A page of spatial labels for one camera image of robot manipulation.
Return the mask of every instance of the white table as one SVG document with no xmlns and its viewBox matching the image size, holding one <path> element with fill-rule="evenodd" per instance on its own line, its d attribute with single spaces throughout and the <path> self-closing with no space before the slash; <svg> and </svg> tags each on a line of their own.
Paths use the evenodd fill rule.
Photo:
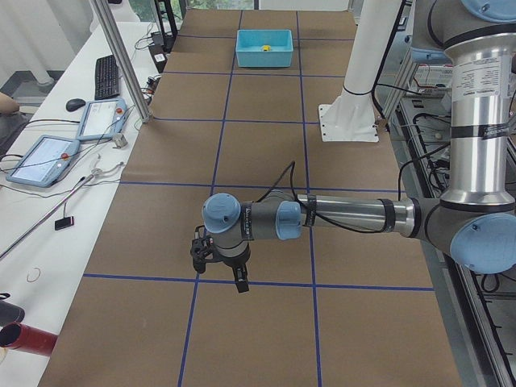
<svg viewBox="0 0 516 387">
<path fill-rule="evenodd" d="M 148 27 L 149 23 L 119 23 L 120 33 L 141 86 L 146 85 L 147 77 L 157 75 L 148 50 L 134 49 L 134 43 L 145 36 Z M 106 55 L 110 55 L 110 49 L 102 29 L 98 27 L 33 120 L 80 120 L 84 109 L 69 113 L 65 103 L 72 98 L 93 100 L 95 61 Z M 123 78 L 120 85 L 121 97 L 126 100 L 127 106 L 132 106 Z M 134 109 L 123 129 L 129 143 L 125 148 L 114 149 L 112 142 L 95 147 L 63 181 L 53 187 L 39 189 L 12 184 L 5 180 L 3 174 L 0 174 L 0 183 L 43 195 L 71 189 L 81 177 L 90 174 L 90 165 L 98 154 L 102 157 L 98 167 L 104 170 L 120 162 L 127 162 L 138 135 L 136 127 L 139 127 L 139 123 L 139 116 Z M 42 134 L 74 138 L 77 131 L 77 125 L 73 124 L 40 124 L 29 125 L 13 144 L 10 153 L 24 154 Z M 9 168 L 9 163 L 2 163 L 2 167 Z M 114 176 L 96 179 L 92 183 L 116 180 L 119 176 L 120 171 L 117 171 Z M 75 217 L 76 224 L 73 227 L 54 231 L 54 221 L 63 214 L 61 208 L 0 262 L 0 292 L 11 293 L 8 301 L 25 309 L 23 323 L 56 334 L 60 332 L 117 186 L 114 183 L 81 189 L 70 199 L 66 208 L 67 214 Z M 0 251 L 4 251 L 63 197 L 35 198 L 0 188 Z M 37 386 L 47 363 L 48 358 L 43 356 L 8 351 L 6 359 L 0 364 L 0 385 Z"/>
</svg>

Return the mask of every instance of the metal pole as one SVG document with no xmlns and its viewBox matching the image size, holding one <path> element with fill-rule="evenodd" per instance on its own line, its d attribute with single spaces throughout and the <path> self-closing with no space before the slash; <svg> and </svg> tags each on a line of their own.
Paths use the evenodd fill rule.
<svg viewBox="0 0 516 387">
<path fill-rule="evenodd" d="M 186 0 L 179 0 L 179 9 L 181 10 L 181 18 L 184 19 L 186 15 Z"/>
<path fill-rule="evenodd" d="M 59 203 L 57 203 L 47 214 L 43 215 L 43 218 L 41 218 L 38 222 L 34 224 L 31 228 L 29 228 L 27 231 L 23 233 L 22 236 L 17 238 L 2 254 L 0 254 L 0 260 L 3 260 L 7 254 L 9 254 L 13 248 L 18 246 L 25 238 L 27 238 L 32 232 L 41 226 L 43 223 L 47 221 L 48 218 L 50 218 L 54 213 L 59 210 L 59 207 L 61 207 L 63 204 L 65 204 L 79 189 L 81 189 L 85 184 L 88 184 L 95 175 L 90 174 L 88 177 L 85 177 L 83 181 L 81 181 L 79 184 L 77 184 L 68 195 L 66 195 L 64 198 L 61 199 Z"/>
<path fill-rule="evenodd" d="M 135 103 L 142 122 L 146 123 L 151 118 L 151 112 L 142 95 L 138 79 L 136 79 L 135 70 L 132 68 L 131 60 L 123 45 L 122 36 L 116 26 L 109 4 L 106 0 L 92 0 L 91 4 L 98 16 L 98 21 L 102 26 L 102 30 L 106 36 L 107 43 L 110 45 L 111 52 L 113 52 L 114 58 L 116 59 L 116 63 L 122 70 L 132 101 Z"/>
</svg>

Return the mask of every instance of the silver metal tube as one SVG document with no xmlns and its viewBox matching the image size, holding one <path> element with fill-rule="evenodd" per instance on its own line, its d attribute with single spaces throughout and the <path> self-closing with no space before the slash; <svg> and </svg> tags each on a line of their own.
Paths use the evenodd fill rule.
<svg viewBox="0 0 516 387">
<path fill-rule="evenodd" d="M 380 200 L 359 198 L 338 198 L 333 196 L 316 196 L 317 213 L 347 227 L 362 231 L 380 231 L 385 225 L 385 207 Z M 307 205 L 308 197 L 298 195 L 301 203 Z M 396 216 L 392 231 L 409 236 L 414 229 L 414 203 L 410 199 L 393 202 Z M 332 227 L 331 223 L 315 218 L 315 226 Z"/>
<path fill-rule="evenodd" d="M 143 123 L 146 123 L 151 118 L 151 112 L 148 109 L 144 96 L 139 87 L 138 79 L 135 75 L 135 70 L 132 68 L 131 60 L 127 55 L 125 46 L 123 45 L 122 36 L 116 26 L 113 14 L 106 0 L 92 0 L 91 2 L 95 13 L 98 16 L 98 21 L 102 26 L 107 43 L 113 52 L 116 63 L 122 70 L 123 77 L 126 81 L 129 94 L 134 102 L 138 114 Z"/>
<path fill-rule="evenodd" d="M 511 206 L 505 190 L 509 75 L 516 34 L 485 36 L 448 48 L 453 61 L 450 185 L 441 201 Z"/>
<path fill-rule="evenodd" d="M 50 218 L 52 215 L 56 213 L 59 208 L 64 205 L 79 189 L 81 189 L 85 184 L 88 184 L 92 179 L 94 178 L 93 174 L 90 174 L 88 177 L 86 177 L 83 181 L 81 181 L 79 184 L 77 184 L 68 195 L 66 195 L 64 198 L 60 200 L 47 214 L 43 215 L 43 218 L 41 218 L 38 222 L 36 222 L 31 228 L 29 228 L 27 231 L 23 233 L 22 236 L 17 238 L 2 254 L 0 254 L 0 260 L 3 260 L 7 254 L 9 254 L 16 246 L 18 246 L 22 241 L 27 238 L 32 232 L 41 226 L 43 223 L 47 221 L 48 218 Z"/>
</svg>

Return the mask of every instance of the metal rack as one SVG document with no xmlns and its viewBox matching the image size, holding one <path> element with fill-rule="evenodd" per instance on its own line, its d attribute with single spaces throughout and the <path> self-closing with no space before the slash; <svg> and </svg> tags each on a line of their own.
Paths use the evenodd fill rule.
<svg viewBox="0 0 516 387">
<path fill-rule="evenodd" d="M 399 98 L 397 109 L 389 120 L 391 139 L 399 161 L 419 157 L 446 143 L 449 140 L 447 116 L 440 98 Z M 446 156 L 438 153 L 416 163 L 410 173 L 407 171 L 403 180 L 407 194 L 437 198 L 447 184 L 445 159 Z M 439 174 L 435 173 L 438 162 Z M 516 181 L 516 147 L 511 139 L 506 171 L 506 181 Z M 516 185 L 508 186 L 507 191 L 514 196 Z M 499 277 L 500 289 L 488 293 L 481 287 L 482 276 L 455 264 L 432 247 L 427 246 L 425 252 L 439 307 L 465 385 L 514 385 L 516 282 Z M 516 277 L 516 270 L 506 275 Z M 476 381 L 468 376 L 469 372 L 476 374 Z"/>
</svg>

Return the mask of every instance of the metal frame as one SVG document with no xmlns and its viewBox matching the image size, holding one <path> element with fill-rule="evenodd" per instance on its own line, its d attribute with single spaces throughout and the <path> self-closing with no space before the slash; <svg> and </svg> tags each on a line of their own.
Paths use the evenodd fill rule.
<svg viewBox="0 0 516 387">
<path fill-rule="evenodd" d="M 127 88 L 129 89 L 129 94 L 138 110 L 142 123 L 146 123 L 151 118 L 151 112 L 148 109 L 147 102 L 139 87 L 135 70 L 132 68 L 131 59 L 127 55 L 127 50 L 123 45 L 123 39 L 114 20 L 110 6 L 106 0 L 92 0 L 91 5 L 98 16 L 98 21 L 102 26 L 102 30 L 104 31 L 111 52 L 113 52 L 114 58 L 116 59 L 116 63 L 122 70 Z"/>
</svg>

